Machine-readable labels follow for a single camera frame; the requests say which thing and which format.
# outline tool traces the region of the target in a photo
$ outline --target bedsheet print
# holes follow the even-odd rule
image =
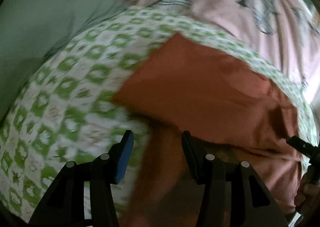
[[[308,103],[320,86],[320,34],[298,0],[126,0],[179,8],[246,43],[297,83]]]

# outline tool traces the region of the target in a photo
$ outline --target green and white pattern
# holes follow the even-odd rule
[[[0,200],[28,221],[63,165],[84,163],[109,150],[126,129],[135,134],[124,179],[112,191],[119,214],[128,204],[148,140],[146,125],[111,96],[138,62],[175,31],[221,49],[272,79],[298,110],[302,139],[316,145],[311,110],[297,86],[243,43],[191,18],[152,8],[131,7],[72,39],[26,82],[0,130]],[[303,161],[305,170],[308,161]],[[90,215],[85,188],[86,216]]]

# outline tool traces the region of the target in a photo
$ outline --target wrinkled fabric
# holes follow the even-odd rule
[[[185,192],[171,199],[170,193],[181,181],[194,187],[181,147],[185,130],[206,142],[231,145],[239,161],[252,164],[283,212],[294,210],[302,155],[285,139],[298,135],[297,111],[275,83],[245,62],[176,34],[124,83],[112,102],[153,121],[124,226],[157,226],[164,211],[168,217],[163,218],[170,220],[159,226],[194,225],[191,220],[182,225],[184,210],[167,211],[163,205],[178,200],[177,207],[186,207]]]
[[[148,6],[158,0],[126,0]],[[298,0],[191,0],[190,15],[235,36],[291,81],[307,84],[310,103],[320,85],[320,35]]]

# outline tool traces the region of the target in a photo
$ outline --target fabric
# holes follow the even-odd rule
[[[270,78],[296,107],[299,136],[315,145],[312,113],[299,89],[258,53],[211,25],[157,9],[131,7],[73,38],[27,81],[10,108],[0,128],[0,200],[11,212],[28,221],[67,161],[91,161],[130,129],[135,142],[129,166],[120,184],[112,185],[118,215],[126,211],[149,127],[110,99],[138,63],[175,30],[244,60],[251,70]],[[302,168],[307,166],[304,158]],[[84,201],[90,217],[88,186]]]
[[[159,0],[126,0],[149,6]],[[310,103],[320,86],[320,35],[298,0],[189,0],[190,15],[246,43],[297,83]],[[172,0],[178,6],[180,0]]]
[[[4,0],[0,6],[0,122],[19,88],[76,34],[122,12],[121,0]]]
[[[153,210],[186,173],[181,136],[188,130],[201,140],[242,148],[237,157],[248,161],[266,182],[277,179],[279,185],[268,186],[269,190],[285,213],[294,211],[302,154],[285,140],[298,134],[297,111],[275,83],[251,71],[245,62],[176,34],[111,101],[171,129],[171,134],[160,130],[160,137],[153,135],[156,140],[149,142],[157,142],[157,148],[149,148],[144,155],[134,191],[136,199],[130,203],[133,210]],[[176,199],[185,202],[183,196]],[[170,218],[179,218],[184,215],[181,213]],[[171,226],[170,219],[167,221],[165,226]],[[132,219],[124,224],[136,225]]]

